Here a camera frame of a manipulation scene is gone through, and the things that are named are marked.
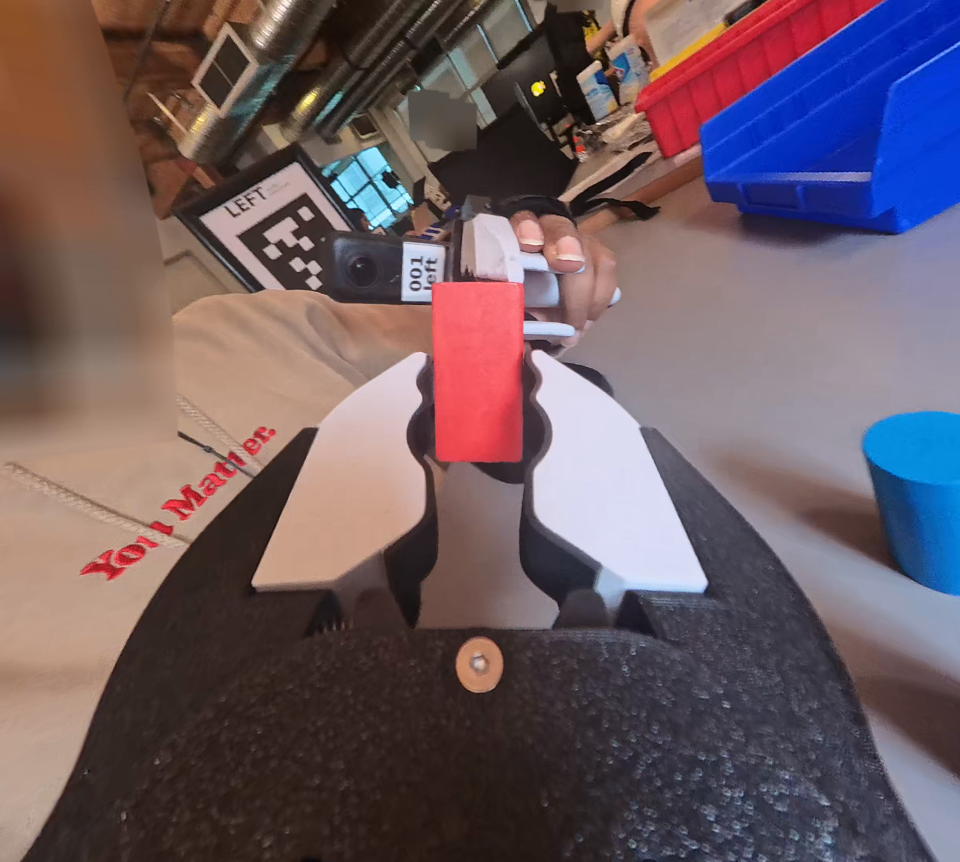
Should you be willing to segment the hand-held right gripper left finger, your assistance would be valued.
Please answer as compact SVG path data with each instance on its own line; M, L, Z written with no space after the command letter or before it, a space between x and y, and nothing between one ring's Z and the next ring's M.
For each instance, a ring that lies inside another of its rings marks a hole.
M438 558L436 480L419 428L428 361L407 356L320 422L253 573L256 592L328 590L355 602L385 588L397 602L422 600Z

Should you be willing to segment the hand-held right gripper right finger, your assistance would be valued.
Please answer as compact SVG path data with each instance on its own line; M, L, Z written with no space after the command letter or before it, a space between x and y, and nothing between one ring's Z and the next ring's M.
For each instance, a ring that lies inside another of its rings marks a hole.
M532 527L586 569L605 602L627 592L701 595L708 580L639 423L545 352L530 354L544 442L526 477Z

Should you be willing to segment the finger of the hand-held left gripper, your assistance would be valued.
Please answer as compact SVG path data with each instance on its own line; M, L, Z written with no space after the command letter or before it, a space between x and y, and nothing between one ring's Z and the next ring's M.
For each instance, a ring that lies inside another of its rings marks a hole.
M522 285L524 276L522 249L507 217L479 213L462 224L463 280Z
M575 346L583 334L583 271L525 273L524 341Z

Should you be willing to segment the red wooden block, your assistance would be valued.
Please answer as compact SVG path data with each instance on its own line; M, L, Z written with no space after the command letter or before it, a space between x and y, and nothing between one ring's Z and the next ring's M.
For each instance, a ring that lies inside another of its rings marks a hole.
M522 285L516 282L448 281L434 286L439 461L522 460L523 302Z

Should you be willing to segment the teal wooden cylinder block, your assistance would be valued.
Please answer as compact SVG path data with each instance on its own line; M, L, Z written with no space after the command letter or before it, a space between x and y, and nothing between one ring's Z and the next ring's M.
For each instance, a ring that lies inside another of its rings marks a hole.
M909 578L959 594L959 416L896 414L862 439L891 554Z

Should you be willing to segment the blue plastic bin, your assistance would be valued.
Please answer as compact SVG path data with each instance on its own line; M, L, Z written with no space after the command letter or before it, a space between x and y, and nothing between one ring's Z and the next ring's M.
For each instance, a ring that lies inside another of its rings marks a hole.
M959 202L959 0L883 0L701 128L715 203L867 232Z

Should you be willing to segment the red plastic bin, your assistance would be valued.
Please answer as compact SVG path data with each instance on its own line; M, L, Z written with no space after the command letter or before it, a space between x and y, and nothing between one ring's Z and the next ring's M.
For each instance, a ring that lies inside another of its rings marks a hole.
M718 112L784 69L882 0L770 0L685 63L652 80L636 110L660 153L699 142Z

